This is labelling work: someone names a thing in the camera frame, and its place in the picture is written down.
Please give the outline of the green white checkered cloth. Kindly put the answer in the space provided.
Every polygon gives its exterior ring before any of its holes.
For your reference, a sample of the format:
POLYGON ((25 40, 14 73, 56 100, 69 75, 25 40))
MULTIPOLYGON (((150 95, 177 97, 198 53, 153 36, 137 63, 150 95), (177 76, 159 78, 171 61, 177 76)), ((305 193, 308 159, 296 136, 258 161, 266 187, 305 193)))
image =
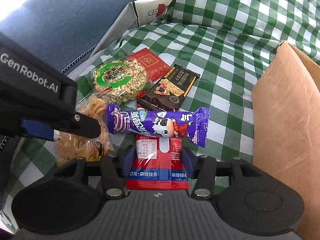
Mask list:
POLYGON ((168 65, 199 73, 181 110, 210 108, 206 146, 196 154, 227 161, 253 155, 252 88, 287 41, 319 62, 319 0, 173 0, 159 22, 127 30, 67 74, 78 99, 93 92, 92 69, 143 48, 168 65))

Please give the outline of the purple milk candy bar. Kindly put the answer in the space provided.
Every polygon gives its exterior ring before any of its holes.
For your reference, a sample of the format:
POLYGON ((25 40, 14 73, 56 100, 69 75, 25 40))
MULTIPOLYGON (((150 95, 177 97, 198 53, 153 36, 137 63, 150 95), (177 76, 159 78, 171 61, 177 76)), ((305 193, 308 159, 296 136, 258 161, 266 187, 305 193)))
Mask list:
POLYGON ((106 107, 107 128, 112 134, 185 138, 200 147, 206 144, 209 116, 210 109, 207 107, 200 107, 194 112, 125 111, 114 103, 106 107))

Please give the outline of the brown cardboard box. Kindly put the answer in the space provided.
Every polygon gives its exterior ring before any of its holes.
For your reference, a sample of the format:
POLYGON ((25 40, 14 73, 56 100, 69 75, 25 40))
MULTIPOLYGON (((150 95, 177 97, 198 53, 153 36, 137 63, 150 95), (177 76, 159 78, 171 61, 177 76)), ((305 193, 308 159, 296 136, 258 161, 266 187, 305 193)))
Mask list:
POLYGON ((319 65, 281 42, 252 101, 253 163, 302 196, 298 232, 319 239, 319 65))

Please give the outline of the green label peanut bag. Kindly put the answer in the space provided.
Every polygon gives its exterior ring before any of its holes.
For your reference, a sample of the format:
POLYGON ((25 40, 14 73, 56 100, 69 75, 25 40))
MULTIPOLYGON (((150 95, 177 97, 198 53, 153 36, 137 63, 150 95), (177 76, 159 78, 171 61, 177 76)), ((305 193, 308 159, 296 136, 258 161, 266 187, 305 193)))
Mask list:
POLYGON ((117 105, 135 100, 151 85, 146 68, 132 57, 102 63, 92 75, 94 89, 105 91, 117 105))

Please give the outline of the blue sofa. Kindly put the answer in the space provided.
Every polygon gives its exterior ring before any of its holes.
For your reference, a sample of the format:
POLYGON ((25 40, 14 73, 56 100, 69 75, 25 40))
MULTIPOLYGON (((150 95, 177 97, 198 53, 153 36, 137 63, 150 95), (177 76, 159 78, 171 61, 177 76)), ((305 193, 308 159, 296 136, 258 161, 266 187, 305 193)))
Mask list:
POLYGON ((1 33, 67 75, 133 1, 28 0, 1 21, 1 33))

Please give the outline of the dark brown cracker packet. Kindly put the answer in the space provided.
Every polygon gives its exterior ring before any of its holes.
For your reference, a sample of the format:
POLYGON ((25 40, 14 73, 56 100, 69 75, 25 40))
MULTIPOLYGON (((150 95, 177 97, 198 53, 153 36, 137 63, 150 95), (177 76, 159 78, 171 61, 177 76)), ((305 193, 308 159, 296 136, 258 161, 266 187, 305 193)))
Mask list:
POLYGON ((199 77, 199 73, 176 64, 137 103, 154 111, 178 111, 199 77))

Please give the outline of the small red snack packet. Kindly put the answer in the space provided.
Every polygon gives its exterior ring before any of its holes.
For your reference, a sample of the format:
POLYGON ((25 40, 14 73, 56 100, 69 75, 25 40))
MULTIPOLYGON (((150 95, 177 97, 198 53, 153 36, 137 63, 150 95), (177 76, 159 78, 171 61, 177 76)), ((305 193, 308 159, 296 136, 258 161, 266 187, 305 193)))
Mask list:
POLYGON ((151 82, 159 80, 167 74, 171 68, 160 57, 152 53, 147 48, 143 48, 136 53, 129 55, 127 58, 129 60, 135 59, 140 63, 146 69, 147 76, 151 82))

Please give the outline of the red spicy strip snack packet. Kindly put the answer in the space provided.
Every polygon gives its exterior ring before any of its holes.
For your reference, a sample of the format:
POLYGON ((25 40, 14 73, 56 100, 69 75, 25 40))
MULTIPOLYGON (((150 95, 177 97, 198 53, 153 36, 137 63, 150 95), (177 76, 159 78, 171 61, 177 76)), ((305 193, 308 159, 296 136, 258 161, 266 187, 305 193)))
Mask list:
POLYGON ((136 136, 136 154, 126 186, 130 190, 187 190, 180 138, 136 136))

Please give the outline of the clear bag twisted crackers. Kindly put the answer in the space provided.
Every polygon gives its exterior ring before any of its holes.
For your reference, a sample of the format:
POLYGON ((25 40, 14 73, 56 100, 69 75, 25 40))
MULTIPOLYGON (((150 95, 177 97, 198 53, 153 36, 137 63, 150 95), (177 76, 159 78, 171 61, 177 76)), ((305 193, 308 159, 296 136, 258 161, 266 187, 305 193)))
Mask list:
POLYGON ((114 151, 104 115, 110 97, 103 92, 91 93, 77 106, 76 110, 98 120, 101 133, 94 139, 56 131, 54 134, 55 156, 57 166, 62 166, 76 157, 84 157, 87 161, 99 161, 102 156, 114 151))

